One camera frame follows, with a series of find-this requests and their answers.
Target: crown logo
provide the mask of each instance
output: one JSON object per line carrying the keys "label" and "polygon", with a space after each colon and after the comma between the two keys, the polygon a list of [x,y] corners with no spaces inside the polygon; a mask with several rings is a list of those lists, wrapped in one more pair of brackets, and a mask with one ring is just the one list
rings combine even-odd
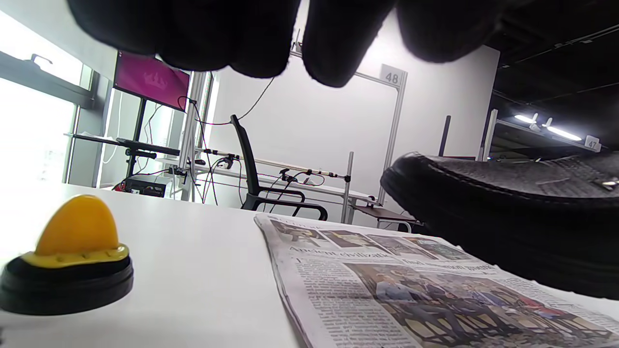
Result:
{"label": "crown logo", "polygon": [[159,77],[159,73],[156,72],[153,74],[144,73],[144,83],[147,85],[151,85],[160,90],[165,90],[168,87],[168,83],[163,80],[163,78]]}

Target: finger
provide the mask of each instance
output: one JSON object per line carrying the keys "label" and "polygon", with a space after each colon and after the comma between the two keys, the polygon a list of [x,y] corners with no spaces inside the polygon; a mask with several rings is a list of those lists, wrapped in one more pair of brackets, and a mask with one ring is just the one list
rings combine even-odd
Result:
{"label": "finger", "polygon": [[343,87],[355,74],[396,0],[311,0],[303,62],[318,82]]}
{"label": "finger", "polygon": [[77,24],[94,39],[119,50],[155,54],[164,36],[165,0],[67,0]]}
{"label": "finger", "polygon": [[494,33],[505,0],[400,0],[397,16],[404,44],[434,63],[455,61]]}
{"label": "finger", "polygon": [[300,0],[246,0],[244,30],[236,42],[234,70],[268,78],[281,74],[290,57],[290,41]]}
{"label": "finger", "polygon": [[214,71],[230,64],[239,30],[231,2],[169,0],[168,12],[161,21],[166,28],[165,41],[158,49],[162,59],[193,71]]}

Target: newspaper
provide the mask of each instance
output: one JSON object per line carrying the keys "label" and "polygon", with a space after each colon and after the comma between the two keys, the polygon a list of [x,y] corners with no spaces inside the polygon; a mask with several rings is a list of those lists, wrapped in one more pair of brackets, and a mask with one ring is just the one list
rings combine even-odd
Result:
{"label": "newspaper", "polygon": [[259,214],[310,348],[616,347],[619,323],[440,238]]}

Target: office chair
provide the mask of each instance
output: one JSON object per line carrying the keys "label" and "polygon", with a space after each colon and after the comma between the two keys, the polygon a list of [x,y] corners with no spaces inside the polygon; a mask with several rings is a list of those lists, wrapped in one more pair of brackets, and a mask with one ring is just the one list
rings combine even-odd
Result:
{"label": "office chair", "polygon": [[[299,209],[307,208],[314,209],[320,212],[320,217],[318,220],[326,221],[327,220],[327,210],[322,206],[317,204],[305,203],[305,195],[301,191],[294,191],[290,189],[281,189],[281,188],[266,188],[260,186],[258,182],[258,170],[256,169],[256,162],[254,161],[254,154],[251,151],[251,146],[249,144],[249,137],[247,136],[247,132],[245,128],[241,126],[238,122],[238,118],[236,115],[232,115],[230,117],[230,122],[236,128],[236,133],[238,135],[238,140],[241,143],[241,150],[243,151],[243,160],[245,161],[245,173],[247,174],[247,196],[245,199],[245,203],[243,203],[243,207],[241,209],[248,211],[256,211],[260,204],[275,204],[276,206],[288,206],[288,207],[296,207],[294,214],[292,216],[297,216]],[[291,201],[279,201],[276,199],[268,199],[260,197],[261,192],[277,192],[283,194],[292,194],[294,196],[301,197],[300,202],[291,202]]]}

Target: chair backrest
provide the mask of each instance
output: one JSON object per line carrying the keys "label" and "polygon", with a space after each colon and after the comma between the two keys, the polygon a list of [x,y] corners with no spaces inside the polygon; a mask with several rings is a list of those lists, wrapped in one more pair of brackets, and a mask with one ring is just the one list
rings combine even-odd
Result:
{"label": "chair backrest", "polygon": [[245,128],[238,122],[236,115],[230,117],[230,122],[236,128],[238,141],[241,143],[241,151],[243,152],[243,160],[245,161],[245,173],[247,174],[247,189],[249,194],[257,196],[260,193],[260,184],[258,183],[258,170],[254,161],[254,153],[251,152],[249,137]]}

